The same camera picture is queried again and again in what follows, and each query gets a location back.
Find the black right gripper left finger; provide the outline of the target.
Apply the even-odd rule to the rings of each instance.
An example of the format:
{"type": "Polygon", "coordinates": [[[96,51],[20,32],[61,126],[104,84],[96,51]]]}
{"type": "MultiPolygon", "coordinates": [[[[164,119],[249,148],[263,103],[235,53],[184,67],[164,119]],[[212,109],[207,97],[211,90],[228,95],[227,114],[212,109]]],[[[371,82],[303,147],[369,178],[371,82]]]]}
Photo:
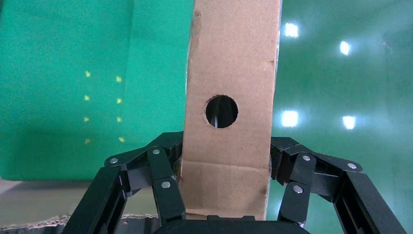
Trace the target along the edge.
{"type": "Polygon", "coordinates": [[[183,132],[162,133],[147,146],[107,158],[63,229],[65,234],[113,234],[129,197],[151,188],[162,225],[185,219],[174,166],[183,132]]]}

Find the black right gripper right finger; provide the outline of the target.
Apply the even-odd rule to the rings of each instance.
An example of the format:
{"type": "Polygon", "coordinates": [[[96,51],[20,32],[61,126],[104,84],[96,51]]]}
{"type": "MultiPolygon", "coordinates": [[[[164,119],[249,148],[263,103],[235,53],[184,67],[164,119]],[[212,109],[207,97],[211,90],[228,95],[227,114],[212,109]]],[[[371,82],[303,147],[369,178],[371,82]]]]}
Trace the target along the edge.
{"type": "Polygon", "coordinates": [[[278,221],[303,229],[310,194],[333,204],[346,234],[406,231],[356,162],[316,153],[290,137],[272,137],[271,178],[285,187],[278,221]]]}

